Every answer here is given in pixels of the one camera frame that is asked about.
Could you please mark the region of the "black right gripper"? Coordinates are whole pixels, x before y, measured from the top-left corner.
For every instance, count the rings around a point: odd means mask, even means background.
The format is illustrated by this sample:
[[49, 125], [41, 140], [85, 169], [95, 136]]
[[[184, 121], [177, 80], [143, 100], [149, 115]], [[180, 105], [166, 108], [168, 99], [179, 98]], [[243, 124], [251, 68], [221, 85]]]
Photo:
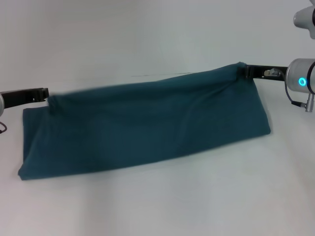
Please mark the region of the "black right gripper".
[[262, 66], [262, 65], [239, 65], [237, 76], [244, 79], [265, 79], [273, 81], [284, 81], [287, 67], [281, 66]]

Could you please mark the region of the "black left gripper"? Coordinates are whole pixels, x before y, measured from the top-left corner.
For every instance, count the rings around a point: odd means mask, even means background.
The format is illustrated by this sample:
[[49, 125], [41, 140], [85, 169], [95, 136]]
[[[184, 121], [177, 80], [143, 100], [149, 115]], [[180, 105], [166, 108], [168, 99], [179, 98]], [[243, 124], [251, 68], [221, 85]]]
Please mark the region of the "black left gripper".
[[8, 109], [30, 103], [42, 102], [49, 97], [48, 88], [12, 90], [0, 93], [0, 108]]

